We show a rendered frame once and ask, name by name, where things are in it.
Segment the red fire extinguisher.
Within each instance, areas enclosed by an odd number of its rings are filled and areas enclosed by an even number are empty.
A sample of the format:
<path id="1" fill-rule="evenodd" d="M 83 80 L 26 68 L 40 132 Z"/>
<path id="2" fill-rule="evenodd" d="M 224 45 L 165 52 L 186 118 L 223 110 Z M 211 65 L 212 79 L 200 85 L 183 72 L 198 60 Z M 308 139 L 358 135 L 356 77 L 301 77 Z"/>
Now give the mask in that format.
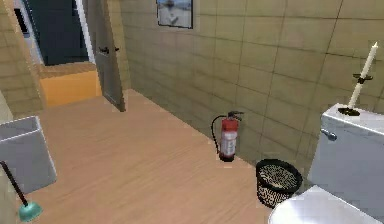
<path id="1" fill-rule="evenodd" d="M 211 122 L 211 134 L 216 153 L 224 162 L 232 162 L 236 154 L 239 122 L 242 120 L 241 111 L 229 111 L 226 115 L 218 115 Z M 215 136 L 215 122 L 221 120 L 220 141 Z"/>

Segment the grey room door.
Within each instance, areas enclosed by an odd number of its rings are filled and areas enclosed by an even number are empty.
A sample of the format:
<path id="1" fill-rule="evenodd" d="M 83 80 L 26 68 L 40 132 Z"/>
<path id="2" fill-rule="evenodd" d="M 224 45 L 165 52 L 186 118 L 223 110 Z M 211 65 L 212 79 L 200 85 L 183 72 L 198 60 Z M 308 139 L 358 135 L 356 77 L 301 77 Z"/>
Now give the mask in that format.
<path id="1" fill-rule="evenodd" d="M 125 101 L 107 0 L 83 0 L 83 8 L 102 96 L 118 111 L 124 112 Z M 100 52 L 99 47 L 108 47 L 109 54 Z"/>

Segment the black mesh waste bin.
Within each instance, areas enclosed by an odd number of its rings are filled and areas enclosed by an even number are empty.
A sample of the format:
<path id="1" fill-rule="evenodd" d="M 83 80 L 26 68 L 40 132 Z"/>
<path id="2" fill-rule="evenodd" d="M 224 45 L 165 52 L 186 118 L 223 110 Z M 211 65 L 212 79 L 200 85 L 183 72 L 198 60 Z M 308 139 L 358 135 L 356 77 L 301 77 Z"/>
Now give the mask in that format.
<path id="1" fill-rule="evenodd" d="M 279 159 L 257 162 L 255 176 L 257 198 L 271 209 L 290 199 L 303 182 L 301 173 L 292 164 Z"/>

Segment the white toilet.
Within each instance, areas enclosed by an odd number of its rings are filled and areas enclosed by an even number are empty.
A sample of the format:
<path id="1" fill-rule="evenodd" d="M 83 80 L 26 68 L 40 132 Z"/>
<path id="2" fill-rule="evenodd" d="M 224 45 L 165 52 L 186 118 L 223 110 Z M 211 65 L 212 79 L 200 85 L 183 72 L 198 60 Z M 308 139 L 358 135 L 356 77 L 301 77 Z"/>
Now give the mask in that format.
<path id="1" fill-rule="evenodd" d="M 278 204 L 268 224 L 384 224 L 384 115 L 342 107 L 321 114 L 311 187 Z"/>

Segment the grey square bin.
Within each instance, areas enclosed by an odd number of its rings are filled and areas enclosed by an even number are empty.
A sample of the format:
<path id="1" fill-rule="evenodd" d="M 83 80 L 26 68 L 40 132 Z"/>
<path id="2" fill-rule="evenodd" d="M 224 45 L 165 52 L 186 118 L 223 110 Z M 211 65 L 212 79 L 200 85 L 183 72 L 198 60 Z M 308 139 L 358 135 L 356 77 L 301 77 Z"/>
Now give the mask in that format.
<path id="1" fill-rule="evenodd" d="M 6 162 L 24 194 L 57 180 L 54 160 L 38 116 L 0 124 L 0 161 Z"/>

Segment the white candle on black holder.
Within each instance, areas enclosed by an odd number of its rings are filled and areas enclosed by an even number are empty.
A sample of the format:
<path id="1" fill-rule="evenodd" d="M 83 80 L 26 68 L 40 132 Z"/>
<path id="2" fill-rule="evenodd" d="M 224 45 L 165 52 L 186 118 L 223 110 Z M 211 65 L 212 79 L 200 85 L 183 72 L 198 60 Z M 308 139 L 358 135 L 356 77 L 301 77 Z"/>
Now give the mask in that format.
<path id="1" fill-rule="evenodd" d="M 357 99 L 360 95 L 360 92 L 363 88 L 364 83 L 366 81 L 373 79 L 373 77 L 369 76 L 368 73 L 369 73 L 370 67 L 372 65 L 372 62 L 376 56 L 378 48 L 379 48 L 378 42 L 375 42 L 370 49 L 370 52 L 369 52 L 367 59 L 364 63 L 362 71 L 359 74 L 353 75 L 353 77 L 357 79 L 356 86 L 354 88 L 354 91 L 351 95 L 351 98 L 350 98 L 347 106 L 338 108 L 339 113 L 344 114 L 344 115 L 348 115 L 348 116 L 359 116 L 360 115 L 360 112 L 355 109 L 355 105 L 356 105 Z"/>

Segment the framed wall picture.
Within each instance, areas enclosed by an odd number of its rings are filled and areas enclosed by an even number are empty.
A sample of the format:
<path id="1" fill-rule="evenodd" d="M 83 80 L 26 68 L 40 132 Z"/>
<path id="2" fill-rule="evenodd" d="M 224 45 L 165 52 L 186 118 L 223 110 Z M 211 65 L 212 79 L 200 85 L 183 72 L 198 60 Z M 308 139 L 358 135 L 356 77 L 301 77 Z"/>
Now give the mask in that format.
<path id="1" fill-rule="evenodd" d="M 193 28 L 193 0 L 156 0 L 159 26 Z"/>

